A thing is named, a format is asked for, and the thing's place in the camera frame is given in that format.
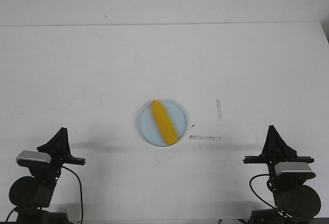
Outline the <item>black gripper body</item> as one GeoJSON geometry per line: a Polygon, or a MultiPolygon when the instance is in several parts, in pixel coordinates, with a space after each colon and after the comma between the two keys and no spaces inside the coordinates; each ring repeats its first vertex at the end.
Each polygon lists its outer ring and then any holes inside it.
{"type": "Polygon", "coordinates": [[[306,162],[308,165],[314,163],[312,157],[297,157],[292,159],[287,158],[268,158],[262,156],[245,156],[243,159],[244,164],[266,164],[268,171],[271,175],[276,175],[274,166],[280,162],[306,162]]]}
{"type": "Polygon", "coordinates": [[[85,165],[85,158],[74,157],[69,148],[60,146],[46,148],[44,145],[37,147],[38,152],[47,153],[51,156],[50,168],[54,175],[60,175],[64,164],[85,165]]]}

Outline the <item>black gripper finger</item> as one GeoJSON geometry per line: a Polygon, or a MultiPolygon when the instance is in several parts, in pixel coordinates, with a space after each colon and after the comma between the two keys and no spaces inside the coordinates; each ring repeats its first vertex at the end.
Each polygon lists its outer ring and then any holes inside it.
{"type": "Polygon", "coordinates": [[[67,128],[60,128],[46,144],[41,145],[41,152],[48,153],[52,157],[72,157],[67,128]]]}
{"type": "Polygon", "coordinates": [[[262,157],[297,157],[297,151],[288,146],[273,125],[268,128],[262,157]]]}

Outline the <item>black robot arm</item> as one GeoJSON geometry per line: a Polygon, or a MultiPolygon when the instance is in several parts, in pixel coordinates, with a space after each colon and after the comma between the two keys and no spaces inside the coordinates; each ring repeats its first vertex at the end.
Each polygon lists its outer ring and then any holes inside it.
{"type": "Polygon", "coordinates": [[[274,204],[269,209],[254,210],[248,223],[311,223],[321,210],[318,193],[305,182],[316,177],[309,167],[315,160],[298,156],[288,146],[276,128],[268,128],[265,144],[258,156],[245,156],[245,164],[265,164],[268,168],[266,185],[274,204]]]}
{"type": "Polygon", "coordinates": [[[83,190],[77,173],[65,165],[85,164],[84,158],[74,157],[69,146],[68,130],[65,127],[36,151],[24,150],[16,157],[16,163],[29,169],[30,175],[17,179],[9,190],[9,200],[15,206],[8,214],[5,223],[13,212],[17,213],[15,223],[71,223],[67,213],[49,212],[55,187],[62,169],[71,172],[78,180],[80,191],[81,218],[83,222],[83,190]]]}

